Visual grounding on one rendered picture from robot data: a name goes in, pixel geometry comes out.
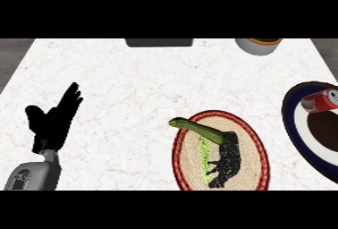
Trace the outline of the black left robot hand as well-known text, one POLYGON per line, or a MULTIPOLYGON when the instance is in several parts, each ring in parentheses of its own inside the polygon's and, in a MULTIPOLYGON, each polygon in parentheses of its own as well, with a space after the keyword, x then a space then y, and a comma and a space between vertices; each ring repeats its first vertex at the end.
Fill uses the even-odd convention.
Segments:
POLYGON ((46 113, 38 106, 27 106, 29 129, 34 133, 31 151, 38 154, 43 150, 59 151, 63 147, 72 118, 83 102, 80 85, 72 82, 60 101, 46 113))

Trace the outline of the beige plate with red rim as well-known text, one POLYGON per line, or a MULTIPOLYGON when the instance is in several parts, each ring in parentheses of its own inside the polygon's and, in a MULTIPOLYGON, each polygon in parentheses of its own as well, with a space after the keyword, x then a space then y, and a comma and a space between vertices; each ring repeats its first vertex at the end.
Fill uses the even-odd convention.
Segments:
POLYGON ((190 130, 179 129, 171 150, 173 171, 184 191, 264 191, 269 188, 269 157, 248 123, 233 114, 210 110, 190 121, 224 134, 221 145, 190 130))

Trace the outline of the dark blue oval placemat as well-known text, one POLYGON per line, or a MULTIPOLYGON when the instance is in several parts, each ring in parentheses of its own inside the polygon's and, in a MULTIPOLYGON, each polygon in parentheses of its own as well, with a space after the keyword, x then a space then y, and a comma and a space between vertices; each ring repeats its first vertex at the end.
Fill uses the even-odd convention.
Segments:
POLYGON ((301 156, 322 175, 338 183, 338 108, 310 113, 301 106, 301 99, 325 89, 338 90, 338 86, 308 81, 289 89, 282 101, 282 120, 301 156))

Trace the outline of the red can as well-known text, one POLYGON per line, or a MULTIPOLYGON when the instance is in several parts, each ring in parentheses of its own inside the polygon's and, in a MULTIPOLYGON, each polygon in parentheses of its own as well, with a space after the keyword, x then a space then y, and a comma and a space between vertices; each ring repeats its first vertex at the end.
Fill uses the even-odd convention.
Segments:
POLYGON ((301 99, 301 106, 310 113, 320 113, 338 108, 338 90, 325 89, 301 99))

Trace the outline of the green zucchini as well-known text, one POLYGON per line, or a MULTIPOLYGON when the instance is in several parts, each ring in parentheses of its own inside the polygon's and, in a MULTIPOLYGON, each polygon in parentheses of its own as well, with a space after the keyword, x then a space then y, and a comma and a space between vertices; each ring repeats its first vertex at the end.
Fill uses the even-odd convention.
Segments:
POLYGON ((205 126, 186 118, 176 117, 168 121, 168 125, 179 129, 186 129, 198 133, 202 137, 205 137, 211 142, 221 145, 226 141, 224 134, 220 130, 212 127, 205 126))

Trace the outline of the dark grey appliance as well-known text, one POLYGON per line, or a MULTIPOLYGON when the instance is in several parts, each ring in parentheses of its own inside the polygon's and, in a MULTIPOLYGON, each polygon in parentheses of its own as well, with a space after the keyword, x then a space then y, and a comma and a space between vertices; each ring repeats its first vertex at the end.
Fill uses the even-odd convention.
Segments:
POLYGON ((189 47, 193 44, 190 38, 127 38, 128 47, 189 47))

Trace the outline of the pale pot with orange rim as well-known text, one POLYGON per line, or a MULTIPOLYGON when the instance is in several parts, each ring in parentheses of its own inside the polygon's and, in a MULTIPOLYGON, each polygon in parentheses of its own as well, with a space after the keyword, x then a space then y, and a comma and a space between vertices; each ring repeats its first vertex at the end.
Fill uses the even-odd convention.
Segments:
POLYGON ((282 43, 280 38, 238 38, 235 40, 239 48, 251 55, 269 55, 277 45, 282 43))

